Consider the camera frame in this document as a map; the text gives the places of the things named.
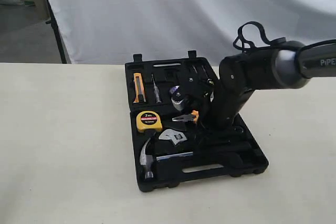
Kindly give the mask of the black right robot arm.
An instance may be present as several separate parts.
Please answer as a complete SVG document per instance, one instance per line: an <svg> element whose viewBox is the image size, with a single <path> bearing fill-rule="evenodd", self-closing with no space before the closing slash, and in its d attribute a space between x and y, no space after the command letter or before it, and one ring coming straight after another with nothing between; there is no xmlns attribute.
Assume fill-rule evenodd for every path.
<svg viewBox="0 0 336 224"><path fill-rule="evenodd" d="M225 57L203 124L217 130L234 118L256 90L300 89L312 78L335 77L335 40L278 45Z"/></svg>

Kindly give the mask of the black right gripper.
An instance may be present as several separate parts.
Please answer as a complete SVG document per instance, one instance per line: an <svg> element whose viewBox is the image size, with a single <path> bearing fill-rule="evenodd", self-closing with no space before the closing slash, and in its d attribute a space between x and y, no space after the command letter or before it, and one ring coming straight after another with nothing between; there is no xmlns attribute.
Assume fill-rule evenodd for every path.
<svg viewBox="0 0 336 224"><path fill-rule="evenodd" d="M214 88L214 98L207 113L207 125L216 130L223 130L233 124L237 114L255 91L234 84L231 88L222 78Z"/></svg>

